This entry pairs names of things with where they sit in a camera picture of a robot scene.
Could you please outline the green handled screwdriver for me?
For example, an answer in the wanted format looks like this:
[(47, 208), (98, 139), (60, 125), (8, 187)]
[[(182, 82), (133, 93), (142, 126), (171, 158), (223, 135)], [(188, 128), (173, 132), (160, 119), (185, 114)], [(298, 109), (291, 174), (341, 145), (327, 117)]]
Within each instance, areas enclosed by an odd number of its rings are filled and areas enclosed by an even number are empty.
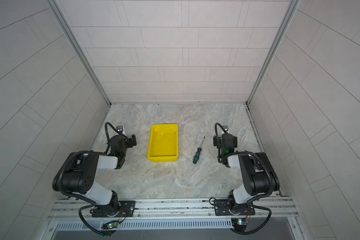
[(196, 153), (194, 155), (194, 158), (193, 158), (193, 164), (197, 164), (199, 159), (200, 159), (200, 155), (201, 155), (201, 152), (202, 152), (202, 146), (203, 146), (205, 138), (206, 137), (202, 138), (201, 145), (197, 148), (197, 151), (196, 151)]

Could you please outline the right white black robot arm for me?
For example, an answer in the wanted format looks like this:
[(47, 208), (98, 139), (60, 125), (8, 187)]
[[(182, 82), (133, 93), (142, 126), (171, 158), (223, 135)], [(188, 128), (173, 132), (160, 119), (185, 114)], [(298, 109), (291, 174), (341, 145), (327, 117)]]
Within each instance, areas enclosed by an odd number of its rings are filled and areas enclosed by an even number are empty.
[(251, 204), (278, 191), (280, 182), (264, 152), (238, 152), (238, 138), (224, 133), (214, 136), (214, 146), (218, 149), (221, 164), (227, 168), (237, 168), (241, 172), (243, 183), (230, 191), (223, 200), (214, 200), (217, 216), (254, 215)]

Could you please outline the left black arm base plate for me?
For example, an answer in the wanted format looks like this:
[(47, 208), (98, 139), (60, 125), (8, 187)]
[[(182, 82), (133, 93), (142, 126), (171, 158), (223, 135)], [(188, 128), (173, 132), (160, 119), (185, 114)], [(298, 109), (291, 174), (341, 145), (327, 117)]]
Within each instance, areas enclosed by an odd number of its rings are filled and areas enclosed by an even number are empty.
[(90, 213), (93, 218), (132, 217), (135, 204), (135, 201), (111, 201), (107, 205), (95, 205)]

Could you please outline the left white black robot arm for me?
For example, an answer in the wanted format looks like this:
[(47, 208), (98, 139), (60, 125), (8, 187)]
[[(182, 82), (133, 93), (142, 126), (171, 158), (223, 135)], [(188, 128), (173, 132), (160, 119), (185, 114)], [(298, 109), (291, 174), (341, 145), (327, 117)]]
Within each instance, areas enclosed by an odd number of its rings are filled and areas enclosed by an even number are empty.
[(93, 218), (132, 217), (136, 202), (120, 201), (117, 193), (97, 183), (95, 176), (98, 170), (121, 169), (127, 149), (136, 145), (134, 134), (130, 138), (115, 135), (108, 139), (109, 154), (93, 151), (71, 153), (53, 180), (54, 191), (89, 203)]

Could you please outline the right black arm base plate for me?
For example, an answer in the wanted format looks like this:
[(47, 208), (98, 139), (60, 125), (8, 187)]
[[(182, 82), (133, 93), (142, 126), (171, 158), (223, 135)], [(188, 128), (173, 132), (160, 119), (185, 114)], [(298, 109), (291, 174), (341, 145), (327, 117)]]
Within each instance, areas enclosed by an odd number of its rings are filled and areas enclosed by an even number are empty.
[(256, 214), (254, 208), (247, 205), (242, 205), (236, 209), (231, 209), (227, 199), (219, 200), (211, 198), (209, 202), (214, 206), (216, 216), (254, 216)]

